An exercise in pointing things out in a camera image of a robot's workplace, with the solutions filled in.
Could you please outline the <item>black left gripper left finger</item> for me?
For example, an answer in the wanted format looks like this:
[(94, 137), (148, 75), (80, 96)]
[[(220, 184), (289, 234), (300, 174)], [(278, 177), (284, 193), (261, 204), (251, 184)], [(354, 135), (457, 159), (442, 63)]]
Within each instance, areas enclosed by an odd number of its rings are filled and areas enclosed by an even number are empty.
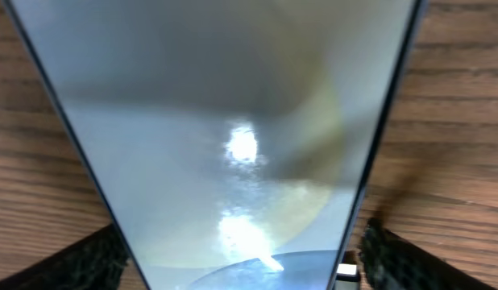
[(110, 224), (0, 280), (0, 290), (117, 290), (129, 254)]

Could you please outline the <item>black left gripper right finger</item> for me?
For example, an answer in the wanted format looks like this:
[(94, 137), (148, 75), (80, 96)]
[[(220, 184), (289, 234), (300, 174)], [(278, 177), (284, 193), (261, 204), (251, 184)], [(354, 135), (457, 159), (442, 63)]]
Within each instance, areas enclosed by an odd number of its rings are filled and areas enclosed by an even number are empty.
[(387, 230), (378, 218), (367, 221), (359, 261), (377, 290), (496, 290)]

